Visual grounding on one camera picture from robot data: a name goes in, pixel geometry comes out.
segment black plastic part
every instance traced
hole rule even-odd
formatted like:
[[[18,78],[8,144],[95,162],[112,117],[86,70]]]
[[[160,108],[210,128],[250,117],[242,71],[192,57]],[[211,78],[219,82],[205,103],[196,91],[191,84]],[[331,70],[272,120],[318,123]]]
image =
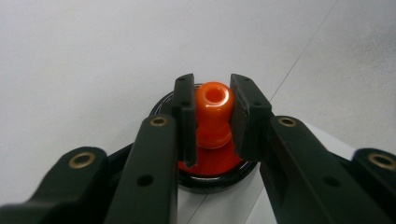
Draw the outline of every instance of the black plastic part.
[[[244,161],[262,161],[260,144],[263,133],[268,133],[269,120],[274,115],[272,106],[254,81],[237,74],[231,75],[230,88],[234,95],[231,129],[235,151]]]
[[[195,88],[194,76],[188,74],[175,81],[172,98],[172,116],[177,122],[178,160],[192,167],[196,161]]]
[[[391,223],[299,120],[271,118],[261,173],[278,223]]]
[[[177,126],[168,115],[145,119],[129,154],[106,224],[177,223]]]
[[[119,184],[123,168],[129,154],[131,153],[133,145],[134,144],[132,143],[108,156],[109,170],[111,173],[111,181],[109,187],[112,194],[114,194],[115,187]]]
[[[396,156],[375,148],[359,149],[349,171],[396,223]]]
[[[90,157],[81,153],[91,153]],[[69,162],[75,159],[75,168]],[[100,195],[108,180],[106,153],[95,147],[80,147],[64,154],[49,170],[35,194],[26,203],[5,205],[0,223],[100,223]]]

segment orange cylindrical part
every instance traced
hole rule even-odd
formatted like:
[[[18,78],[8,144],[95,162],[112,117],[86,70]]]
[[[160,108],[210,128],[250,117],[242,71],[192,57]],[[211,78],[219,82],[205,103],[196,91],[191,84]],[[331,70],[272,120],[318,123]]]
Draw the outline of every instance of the orange cylindrical part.
[[[197,145],[218,148],[233,137],[229,124],[233,111],[233,93],[219,82],[207,82],[195,92]]]

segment white surface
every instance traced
hole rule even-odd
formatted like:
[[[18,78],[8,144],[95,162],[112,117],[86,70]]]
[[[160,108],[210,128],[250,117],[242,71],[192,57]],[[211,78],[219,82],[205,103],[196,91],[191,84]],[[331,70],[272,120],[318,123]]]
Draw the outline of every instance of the white surface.
[[[276,114],[396,154],[395,11],[392,0],[1,1],[0,204],[29,198],[73,148],[133,142],[188,73],[251,77]]]

